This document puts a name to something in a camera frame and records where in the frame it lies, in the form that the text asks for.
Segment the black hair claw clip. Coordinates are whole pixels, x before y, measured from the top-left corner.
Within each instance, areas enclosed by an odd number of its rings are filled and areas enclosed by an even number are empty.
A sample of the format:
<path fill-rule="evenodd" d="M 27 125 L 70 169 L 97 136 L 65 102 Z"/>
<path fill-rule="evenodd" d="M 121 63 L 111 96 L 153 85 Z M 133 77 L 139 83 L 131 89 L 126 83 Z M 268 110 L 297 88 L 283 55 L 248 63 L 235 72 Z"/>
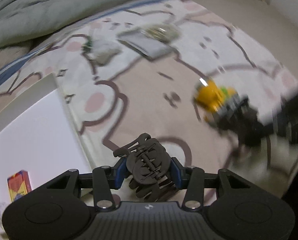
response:
<path fill-rule="evenodd" d="M 126 170 L 132 176 L 129 188 L 144 202 L 165 202 L 178 193 L 170 176 L 171 157 L 164 146 L 147 133 L 113 152 L 126 159 Z"/>

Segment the yellow headlamp with strap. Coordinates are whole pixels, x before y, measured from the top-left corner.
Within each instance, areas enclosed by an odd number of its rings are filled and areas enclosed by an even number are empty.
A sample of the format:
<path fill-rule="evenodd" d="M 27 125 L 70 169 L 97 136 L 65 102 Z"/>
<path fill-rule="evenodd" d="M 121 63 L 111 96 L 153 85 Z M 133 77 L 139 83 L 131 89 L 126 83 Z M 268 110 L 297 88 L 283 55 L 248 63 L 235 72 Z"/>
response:
<path fill-rule="evenodd" d="M 212 79 L 201 77 L 196 86 L 194 102 L 205 111 L 205 121 L 220 131 L 231 131 L 240 144 L 257 147 L 261 137 L 256 134 L 263 125 L 258 111 L 249 104 L 246 95 L 232 87 L 219 87 Z"/>

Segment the grey foil pouch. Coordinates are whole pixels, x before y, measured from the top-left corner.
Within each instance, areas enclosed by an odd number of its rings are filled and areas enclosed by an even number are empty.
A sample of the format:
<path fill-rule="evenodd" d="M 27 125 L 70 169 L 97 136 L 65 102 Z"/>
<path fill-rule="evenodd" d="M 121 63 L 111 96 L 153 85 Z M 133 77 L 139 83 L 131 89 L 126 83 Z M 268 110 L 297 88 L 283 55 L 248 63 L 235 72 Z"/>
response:
<path fill-rule="evenodd" d="M 173 48 L 154 38 L 146 36 L 140 29 L 116 35 L 117 40 L 153 61 L 173 52 Z"/>

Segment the white shallow cardboard tray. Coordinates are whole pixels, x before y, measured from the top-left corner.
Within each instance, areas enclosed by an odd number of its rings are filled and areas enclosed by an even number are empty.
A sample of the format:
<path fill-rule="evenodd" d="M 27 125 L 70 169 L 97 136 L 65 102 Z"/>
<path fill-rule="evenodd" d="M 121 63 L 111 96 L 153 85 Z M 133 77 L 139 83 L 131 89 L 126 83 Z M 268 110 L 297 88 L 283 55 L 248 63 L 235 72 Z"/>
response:
<path fill-rule="evenodd" d="M 11 202 L 7 179 L 21 170 L 36 189 L 73 169 L 89 173 L 92 167 L 63 93 L 49 74 L 0 112 L 0 203 Z"/>

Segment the colourful card box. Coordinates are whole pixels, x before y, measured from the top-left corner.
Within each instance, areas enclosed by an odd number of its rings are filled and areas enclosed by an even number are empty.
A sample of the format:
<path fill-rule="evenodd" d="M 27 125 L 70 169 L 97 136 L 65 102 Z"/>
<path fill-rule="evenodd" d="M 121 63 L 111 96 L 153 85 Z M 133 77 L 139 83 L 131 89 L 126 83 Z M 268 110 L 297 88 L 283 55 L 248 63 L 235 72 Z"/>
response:
<path fill-rule="evenodd" d="M 7 179 L 9 195 L 11 202 L 14 202 L 22 196 L 32 191 L 29 174 L 25 170 L 21 170 Z"/>

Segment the cartoon print bed sheet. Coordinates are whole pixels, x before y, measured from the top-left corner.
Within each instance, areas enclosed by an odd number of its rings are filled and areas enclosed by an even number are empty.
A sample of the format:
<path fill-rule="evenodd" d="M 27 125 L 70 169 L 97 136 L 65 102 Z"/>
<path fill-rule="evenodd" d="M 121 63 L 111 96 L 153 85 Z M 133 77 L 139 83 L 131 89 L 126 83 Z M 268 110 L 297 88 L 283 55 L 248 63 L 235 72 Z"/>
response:
<path fill-rule="evenodd" d="M 165 43 L 173 52 L 150 61 L 117 40 L 152 24 L 180 32 Z M 93 51 L 84 54 L 87 36 Z M 258 147 L 204 119 L 194 102 L 201 77 L 246 95 L 268 122 L 298 80 L 265 47 L 233 24 L 190 0 L 154 0 L 94 17 L 3 70 L 0 112 L 49 74 L 58 83 L 92 170 L 117 162 L 114 150 L 142 133 L 157 139 L 184 166 L 216 173 L 227 168 L 277 197 L 298 171 L 298 146 L 270 135 Z"/>

